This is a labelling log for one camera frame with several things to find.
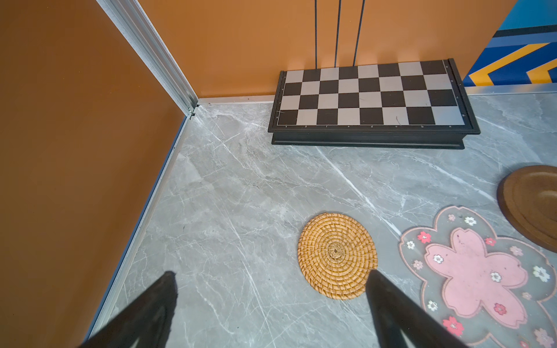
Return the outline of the pink flower coaster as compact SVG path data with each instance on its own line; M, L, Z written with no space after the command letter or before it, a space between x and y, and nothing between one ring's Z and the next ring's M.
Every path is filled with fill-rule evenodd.
M399 251L422 282L422 308L465 344L556 346L556 315L544 306L556 295L556 270L539 249L449 206L431 227L405 231Z

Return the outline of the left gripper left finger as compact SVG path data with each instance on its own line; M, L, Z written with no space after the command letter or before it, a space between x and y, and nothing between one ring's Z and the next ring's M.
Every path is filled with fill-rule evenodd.
M82 347L165 347L171 333L178 288L166 271Z

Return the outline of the brown wooden round coaster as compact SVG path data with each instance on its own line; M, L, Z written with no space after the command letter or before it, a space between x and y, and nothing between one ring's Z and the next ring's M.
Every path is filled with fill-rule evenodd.
M507 175L498 185L498 205L525 238L556 252L556 168L533 165Z

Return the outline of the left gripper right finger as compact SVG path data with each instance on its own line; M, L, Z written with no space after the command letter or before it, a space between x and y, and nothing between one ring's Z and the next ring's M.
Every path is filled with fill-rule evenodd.
M366 297L380 347L465 347L377 269L370 271Z

